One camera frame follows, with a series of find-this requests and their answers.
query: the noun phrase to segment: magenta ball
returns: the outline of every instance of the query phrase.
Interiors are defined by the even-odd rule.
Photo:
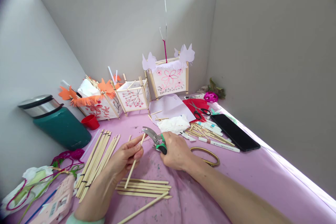
[[[207,92],[204,96],[204,100],[210,103],[218,101],[218,96],[214,92]]]

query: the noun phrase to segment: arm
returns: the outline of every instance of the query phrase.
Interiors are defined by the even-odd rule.
[[[161,153],[163,163],[189,173],[215,199],[233,224],[291,223],[265,200],[192,154],[182,137],[171,132],[164,132],[163,136],[167,145],[167,155]]]
[[[80,221],[98,221],[107,213],[111,197],[116,185],[131,169],[136,159],[138,166],[144,150],[138,143],[142,135],[124,143],[108,161],[95,181],[91,184],[85,198],[75,212],[75,218]]]

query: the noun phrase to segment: black phone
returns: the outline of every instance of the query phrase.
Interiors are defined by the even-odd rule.
[[[241,151],[246,152],[260,148],[260,144],[254,141],[226,115],[213,115],[211,116],[211,119],[222,129],[222,131]]]

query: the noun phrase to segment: gold bracelet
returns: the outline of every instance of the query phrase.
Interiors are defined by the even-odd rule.
[[[208,160],[202,159],[205,163],[207,163],[208,165],[210,165],[212,167],[220,165],[219,158],[214,153],[212,153],[211,151],[209,151],[207,149],[204,149],[202,147],[192,147],[192,148],[190,148],[191,151],[196,150],[196,149],[210,154],[211,156],[213,156],[217,160],[217,163],[212,163]]]

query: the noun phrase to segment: white wall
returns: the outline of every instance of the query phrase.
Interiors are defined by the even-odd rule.
[[[0,52],[0,197],[4,197],[22,181],[27,168],[49,165],[64,151],[16,105],[43,94],[62,103],[60,81],[78,86],[84,71],[41,0],[1,0]],[[70,110],[83,118],[76,108]]]
[[[335,0],[216,0],[222,105],[336,198]]]
[[[147,57],[151,51],[157,60],[165,57],[159,32],[159,26],[165,27],[164,0],[42,1],[86,74],[95,79],[110,79],[108,65],[128,80],[144,78],[142,53]],[[207,82],[214,8],[215,0],[167,0],[168,57],[184,43],[192,43],[196,52],[190,91]]]

